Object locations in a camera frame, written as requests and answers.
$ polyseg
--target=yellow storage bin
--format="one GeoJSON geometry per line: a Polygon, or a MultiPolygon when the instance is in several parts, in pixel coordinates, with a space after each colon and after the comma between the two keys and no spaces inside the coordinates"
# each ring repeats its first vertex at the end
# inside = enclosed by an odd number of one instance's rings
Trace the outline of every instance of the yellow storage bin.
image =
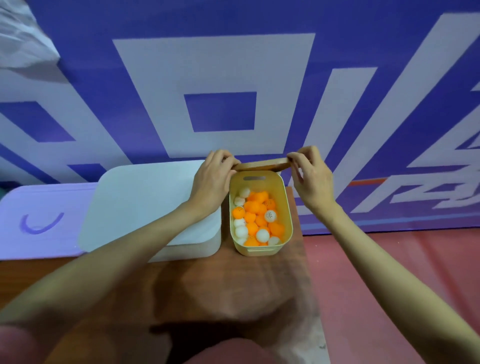
{"type": "Polygon", "coordinates": [[[273,255],[289,242],[293,233],[292,216],[288,207],[287,192],[283,179],[275,172],[269,170],[250,170],[238,172],[230,180],[230,234],[238,252],[245,256],[273,255]],[[233,200],[238,196],[240,189],[248,187],[251,191],[267,191],[275,200],[278,212],[278,222],[285,226],[285,232],[280,238],[282,244],[274,246],[243,246],[237,243],[235,227],[233,226],[232,210],[235,208],[233,200]]]}

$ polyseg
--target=red floor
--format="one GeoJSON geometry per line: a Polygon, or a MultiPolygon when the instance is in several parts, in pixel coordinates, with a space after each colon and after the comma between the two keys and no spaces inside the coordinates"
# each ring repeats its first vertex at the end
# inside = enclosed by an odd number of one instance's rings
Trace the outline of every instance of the red floor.
{"type": "MultiPolygon", "coordinates": [[[[480,229],[371,234],[480,334],[480,229]]],[[[331,363],[423,363],[331,235],[305,248],[331,363]]]]}

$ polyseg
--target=person's left hand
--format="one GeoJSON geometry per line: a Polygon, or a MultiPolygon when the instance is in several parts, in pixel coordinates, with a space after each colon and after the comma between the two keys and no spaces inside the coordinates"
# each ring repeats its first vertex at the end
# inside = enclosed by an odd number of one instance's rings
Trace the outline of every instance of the person's left hand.
{"type": "Polygon", "coordinates": [[[230,178],[237,173],[232,167],[239,164],[228,150],[210,152],[193,179],[192,193],[187,204],[198,219],[215,212],[228,193],[230,178]]]}

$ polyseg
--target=forearm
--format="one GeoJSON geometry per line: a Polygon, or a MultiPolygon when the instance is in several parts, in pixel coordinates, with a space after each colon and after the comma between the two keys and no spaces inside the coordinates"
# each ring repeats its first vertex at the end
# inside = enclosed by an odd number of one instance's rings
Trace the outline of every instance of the forearm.
{"type": "Polygon", "coordinates": [[[39,330],[51,347],[82,315],[121,280],[141,267],[175,236],[198,221],[185,204],[44,277],[0,312],[0,323],[39,330]],[[46,337],[45,325],[56,329],[46,337]]]}
{"type": "Polygon", "coordinates": [[[431,359],[431,346],[435,342],[446,344],[453,340],[453,346],[461,343],[470,349],[474,345],[480,347],[479,338],[470,326],[362,232],[340,206],[335,207],[331,218],[324,223],[380,306],[424,359],[431,359]]]}

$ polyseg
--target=wooden lid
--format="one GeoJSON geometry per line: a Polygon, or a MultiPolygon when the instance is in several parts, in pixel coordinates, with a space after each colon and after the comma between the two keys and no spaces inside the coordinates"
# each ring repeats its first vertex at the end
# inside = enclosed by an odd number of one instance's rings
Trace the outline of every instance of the wooden lid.
{"type": "Polygon", "coordinates": [[[258,162],[241,163],[234,166],[232,169],[238,172],[246,170],[271,170],[272,172],[280,172],[290,167],[288,158],[277,158],[269,160],[260,160],[258,162]]]}

